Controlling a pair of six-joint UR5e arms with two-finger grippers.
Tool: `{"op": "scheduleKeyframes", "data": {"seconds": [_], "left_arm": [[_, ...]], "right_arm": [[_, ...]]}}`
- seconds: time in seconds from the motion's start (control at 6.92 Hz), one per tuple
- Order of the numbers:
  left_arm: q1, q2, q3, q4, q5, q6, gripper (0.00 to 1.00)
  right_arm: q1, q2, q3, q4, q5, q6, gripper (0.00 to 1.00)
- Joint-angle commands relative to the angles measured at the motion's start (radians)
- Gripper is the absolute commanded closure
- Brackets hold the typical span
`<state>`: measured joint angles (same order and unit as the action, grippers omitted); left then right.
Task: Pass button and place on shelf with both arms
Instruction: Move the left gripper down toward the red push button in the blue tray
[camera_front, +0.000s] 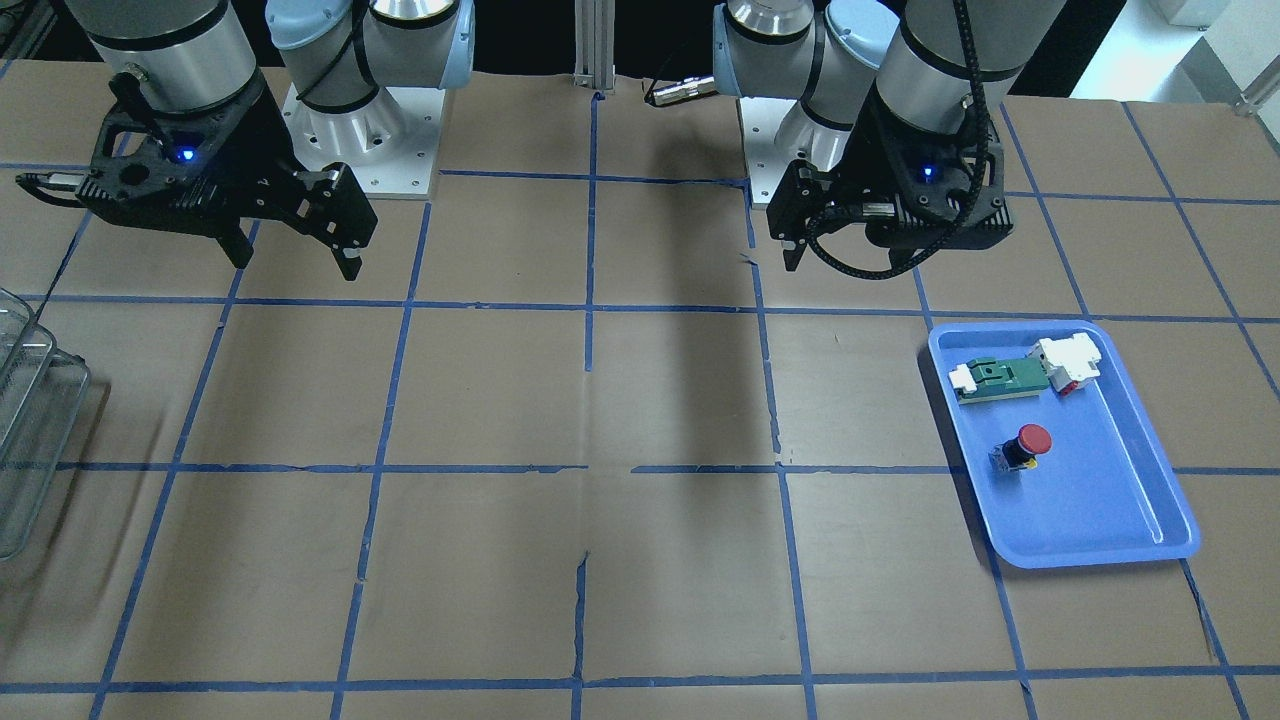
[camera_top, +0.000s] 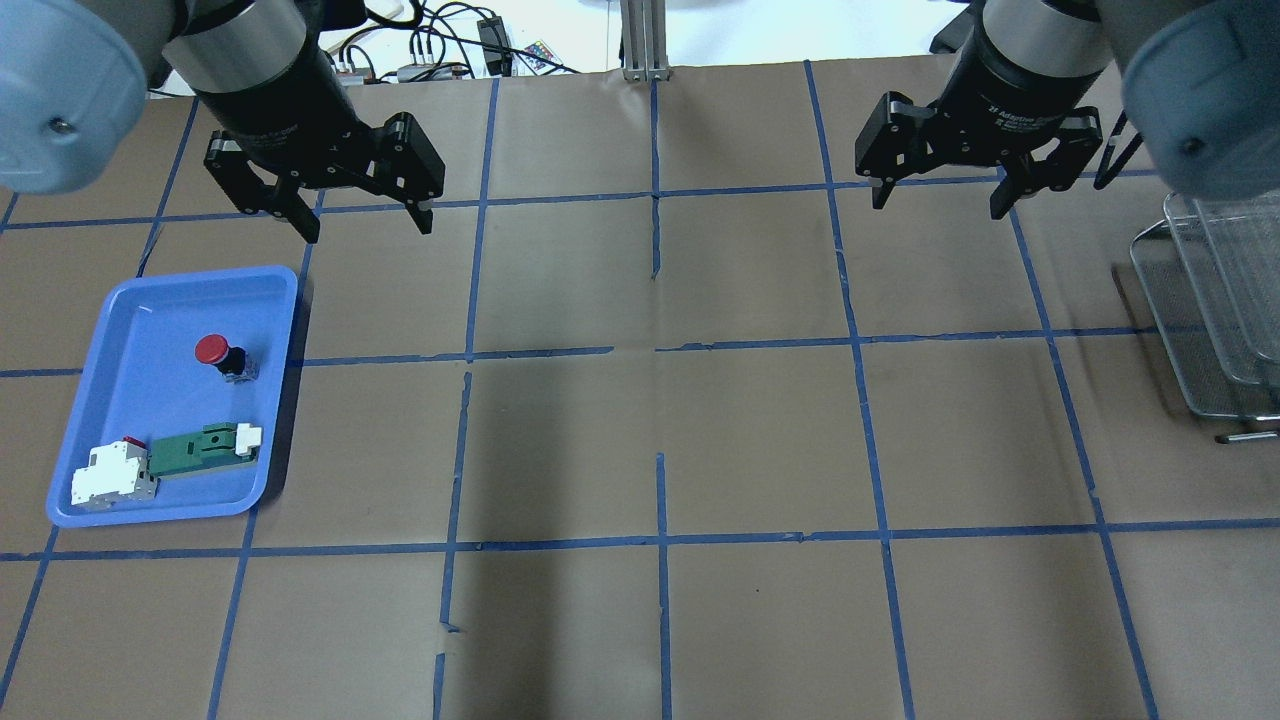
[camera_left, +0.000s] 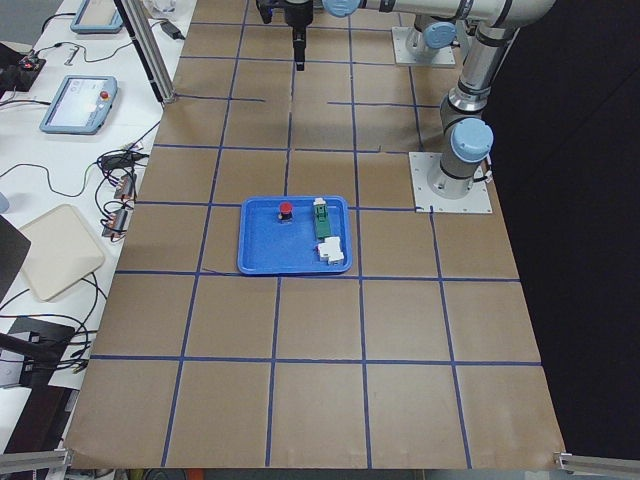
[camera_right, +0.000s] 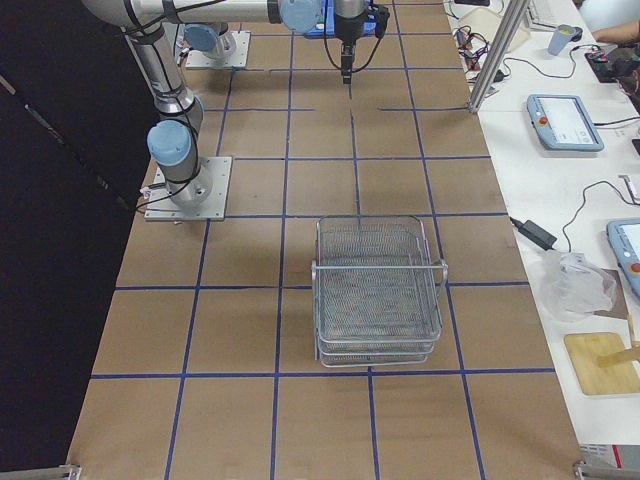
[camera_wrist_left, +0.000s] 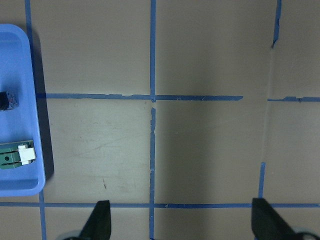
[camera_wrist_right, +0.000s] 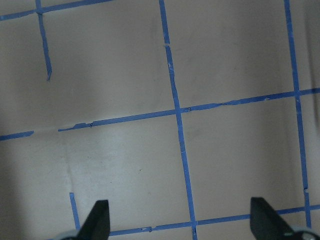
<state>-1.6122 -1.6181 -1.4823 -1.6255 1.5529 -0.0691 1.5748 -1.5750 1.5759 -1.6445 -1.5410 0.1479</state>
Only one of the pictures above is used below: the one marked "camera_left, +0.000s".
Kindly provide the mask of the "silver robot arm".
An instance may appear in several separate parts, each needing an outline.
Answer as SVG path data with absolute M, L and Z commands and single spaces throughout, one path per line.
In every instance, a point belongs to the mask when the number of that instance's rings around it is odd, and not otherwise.
M 405 45 L 413 56 L 427 59 L 446 47 L 459 47 L 466 55 L 472 41 L 472 36 L 461 20 L 418 14 L 409 29 Z
M 458 82 L 443 98 L 440 116 L 445 147 L 439 163 L 429 170 L 428 185 L 442 198 L 465 197 L 474 183 L 478 165 L 487 158 L 494 136 L 482 119 L 493 80 L 520 28 L 551 10 L 552 1 L 324 1 L 324 10 L 345 18 L 358 8 L 381 13 L 402 12 L 416 16 L 411 36 L 423 51 L 445 46 L 428 32 L 430 17 L 440 27 L 457 21 L 478 23 Z

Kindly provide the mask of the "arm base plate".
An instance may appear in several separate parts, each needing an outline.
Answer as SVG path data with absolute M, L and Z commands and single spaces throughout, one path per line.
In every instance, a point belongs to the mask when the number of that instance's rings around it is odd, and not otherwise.
M 410 152 L 415 210 L 419 213 L 491 214 L 487 182 L 480 166 L 468 179 L 453 179 L 441 170 L 442 154 Z
M 395 63 L 401 66 L 449 68 L 456 66 L 452 48 L 433 49 L 426 45 L 422 32 L 413 27 L 391 29 Z

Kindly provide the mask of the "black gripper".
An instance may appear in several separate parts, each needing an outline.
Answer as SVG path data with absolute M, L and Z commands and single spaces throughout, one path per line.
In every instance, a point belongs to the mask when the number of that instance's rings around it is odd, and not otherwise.
M 282 9 L 287 25 L 310 25 L 313 22 L 312 1 L 257 0 L 257 9 L 264 24 L 273 20 L 275 9 Z M 305 70 L 306 28 L 292 28 L 292 45 L 297 71 Z

